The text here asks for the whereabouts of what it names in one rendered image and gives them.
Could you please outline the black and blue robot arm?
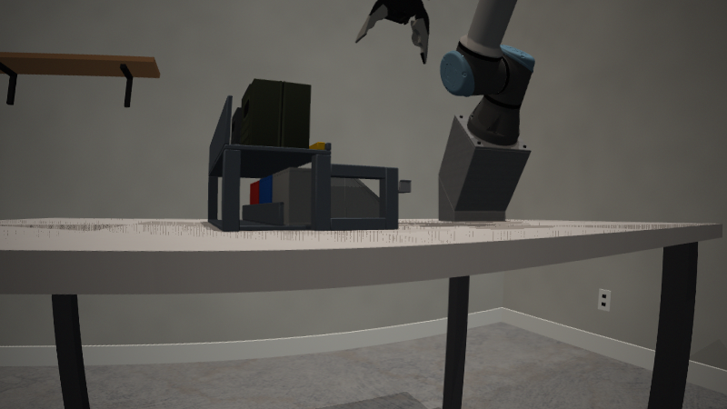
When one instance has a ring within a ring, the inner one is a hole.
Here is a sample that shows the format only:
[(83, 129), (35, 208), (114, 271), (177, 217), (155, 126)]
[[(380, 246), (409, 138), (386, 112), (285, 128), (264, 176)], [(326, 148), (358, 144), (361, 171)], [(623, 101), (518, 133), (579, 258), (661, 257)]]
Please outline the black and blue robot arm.
[(524, 51), (501, 45), (516, 2), (479, 0), (468, 34), (460, 38), (456, 51), (444, 55), (440, 65), (449, 93), (483, 95), (467, 127), (494, 145), (517, 142), (520, 108), (535, 64)]

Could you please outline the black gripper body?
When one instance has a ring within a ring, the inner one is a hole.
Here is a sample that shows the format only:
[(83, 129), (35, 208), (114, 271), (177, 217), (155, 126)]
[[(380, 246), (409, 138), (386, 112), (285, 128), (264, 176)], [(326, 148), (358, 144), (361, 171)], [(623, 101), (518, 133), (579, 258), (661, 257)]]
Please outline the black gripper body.
[(420, 13), (422, 3), (422, 0), (390, 0), (385, 19), (406, 25), (411, 17)]

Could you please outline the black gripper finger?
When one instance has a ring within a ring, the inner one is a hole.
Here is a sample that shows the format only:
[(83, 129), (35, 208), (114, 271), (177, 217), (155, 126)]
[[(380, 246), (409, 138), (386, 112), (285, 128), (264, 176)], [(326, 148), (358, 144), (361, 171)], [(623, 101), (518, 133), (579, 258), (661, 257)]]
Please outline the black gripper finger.
[(429, 39), (429, 17), (423, 4), (421, 4), (420, 13), (415, 16), (415, 21), (411, 21), (411, 26), (413, 30), (413, 44), (421, 47), (421, 58), (423, 60), (423, 64), (426, 64)]
[(383, 20), (388, 16), (388, 6), (391, 6), (390, 0), (377, 0), (375, 2), (371, 13), (366, 17), (363, 26), (356, 37), (356, 43), (366, 36), (367, 31), (373, 28), (378, 20)]

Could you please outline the red bin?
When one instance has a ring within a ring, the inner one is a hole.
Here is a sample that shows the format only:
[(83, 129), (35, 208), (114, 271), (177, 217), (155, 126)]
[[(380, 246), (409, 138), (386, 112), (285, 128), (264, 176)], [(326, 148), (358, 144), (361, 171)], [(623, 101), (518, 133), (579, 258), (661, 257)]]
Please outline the red bin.
[(259, 181), (250, 184), (250, 205), (259, 204)]

